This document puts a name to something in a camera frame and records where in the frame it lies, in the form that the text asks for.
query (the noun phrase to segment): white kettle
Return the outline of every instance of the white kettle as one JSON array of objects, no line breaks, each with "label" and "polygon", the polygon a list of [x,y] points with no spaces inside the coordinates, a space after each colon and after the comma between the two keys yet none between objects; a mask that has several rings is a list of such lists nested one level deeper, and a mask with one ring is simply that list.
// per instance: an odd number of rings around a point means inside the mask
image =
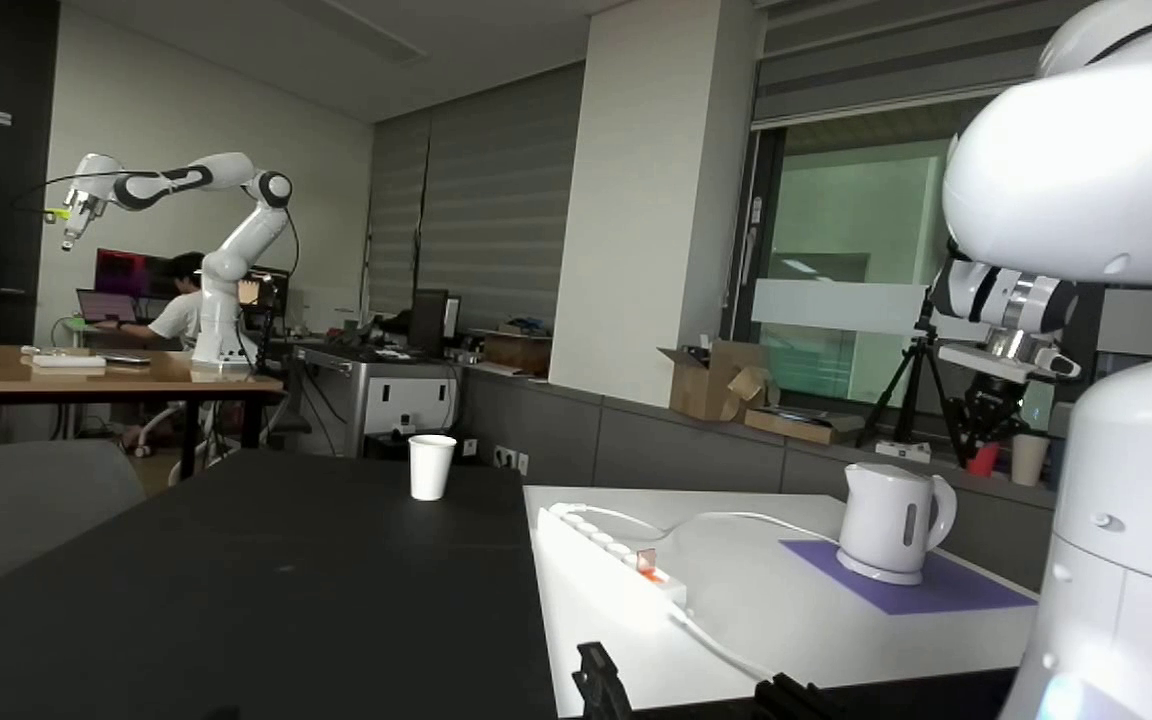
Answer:
[{"label": "white kettle", "polygon": [[917,476],[897,464],[849,464],[849,514],[839,565],[886,584],[922,584],[924,555],[961,514],[944,476]]}]

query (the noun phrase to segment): paper cup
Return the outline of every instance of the paper cup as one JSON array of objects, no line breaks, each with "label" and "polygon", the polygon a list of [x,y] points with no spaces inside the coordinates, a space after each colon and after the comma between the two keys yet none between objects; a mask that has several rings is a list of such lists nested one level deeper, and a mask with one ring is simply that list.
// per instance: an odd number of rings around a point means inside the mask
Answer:
[{"label": "paper cup", "polygon": [[410,435],[412,501],[436,505],[447,494],[455,435]]},{"label": "paper cup", "polygon": [[1012,435],[1012,486],[1040,486],[1050,462],[1050,435]]}]

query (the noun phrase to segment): stand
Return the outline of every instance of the stand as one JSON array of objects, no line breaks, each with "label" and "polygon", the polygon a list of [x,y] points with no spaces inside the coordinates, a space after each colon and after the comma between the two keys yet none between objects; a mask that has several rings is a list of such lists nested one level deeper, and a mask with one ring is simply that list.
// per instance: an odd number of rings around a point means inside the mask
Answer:
[{"label": "stand", "polygon": [[863,447],[863,446],[875,435],[875,429],[879,429],[879,422],[886,422],[886,411],[889,411],[889,404],[893,404],[893,391],[897,391],[902,376],[909,376],[909,382],[903,382],[903,399],[902,399],[902,415],[897,415],[897,431],[893,431],[893,435],[897,435],[897,439],[909,439],[912,415],[917,415],[917,399],[922,399],[922,376],[924,376],[924,368],[934,374],[934,384],[935,384],[935,399],[942,399],[942,415],[944,415],[944,429],[947,429],[953,455],[958,455],[961,464],[970,464],[963,446],[961,446],[961,431],[958,431],[958,422],[953,422],[953,409],[947,409],[947,396],[944,396],[942,364],[935,364],[934,301],[924,301],[922,319],[912,326],[912,341],[909,341],[909,349],[902,353],[902,364],[897,364],[889,390],[879,391],[879,399],[875,399],[871,411],[863,415],[863,429],[861,429],[861,435],[858,435],[858,447]]}]

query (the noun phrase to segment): table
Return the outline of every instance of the table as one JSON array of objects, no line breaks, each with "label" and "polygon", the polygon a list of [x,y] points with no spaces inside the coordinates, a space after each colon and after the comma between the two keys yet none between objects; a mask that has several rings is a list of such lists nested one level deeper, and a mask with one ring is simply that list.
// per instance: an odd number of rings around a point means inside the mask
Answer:
[{"label": "table", "polygon": [[195,376],[181,353],[140,353],[143,368],[107,364],[101,376],[36,374],[16,345],[0,345],[0,404],[103,404],[103,399],[186,399],[181,476],[193,476],[195,415],[205,399],[243,404],[243,447],[261,446],[261,409],[279,396],[273,376]]},{"label": "table", "polygon": [[[912,615],[871,607],[785,544],[832,544],[845,517],[845,505],[832,495],[533,486],[523,501],[559,718],[579,718],[586,710],[573,685],[573,671],[579,667],[573,648],[586,640],[610,648],[634,710],[753,695],[757,681],[665,619],[659,596],[639,584],[639,578],[619,574],[611,562],[586,555],[570,538],[557,542],[541,531],[541,509],[552,505],[630,514],[634,519],[659,527],[693,519],[656,547],[656,565],[688,588],[693,619],[720,640],[725,652],[764,667],[764,681],[785,671],[797,685],[861,690],[1000,667],[1012,671],[1022,667],[1037,619],[1034,591],[953,555],[942,555],[935,565],[970,567],[1015,604]],[[630,547],[647,547],[656,542],[623,517],[586,514],[586,519]]]},{"label": "table", "polygon": [[0,720],[538,720],[515,476],[235,454],[0,580]]}]

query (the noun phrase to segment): white robot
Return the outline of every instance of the white robot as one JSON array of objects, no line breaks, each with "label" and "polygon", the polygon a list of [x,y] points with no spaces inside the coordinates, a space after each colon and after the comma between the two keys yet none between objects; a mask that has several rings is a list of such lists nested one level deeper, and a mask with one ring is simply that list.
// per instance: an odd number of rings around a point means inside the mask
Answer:
[{"label": "white robot", "polygon": [[291,183],[285,173],[265,173],[243,154],[199,158],[168,173],[125,173],[115,162],[87,154],[65,206],[51,208],[47,222],[61,226],[65,249],[73,249],[107,206],[143,213],[156,201],[193,187],[243,187],[256,201],[253,218],[205,256],[199,337],[193,349],[195,374],[248,374],[256,349],[239,334],[235,288],[253,262],[288,227]]},{"label": "white robot", "polygon": [[[944,218],[976,265],[1152,286],[1152,0],[1102,0],[961,138]],[[1152,364],[1074,411],[1040,619],[1003,718],[1152,720]]]}]

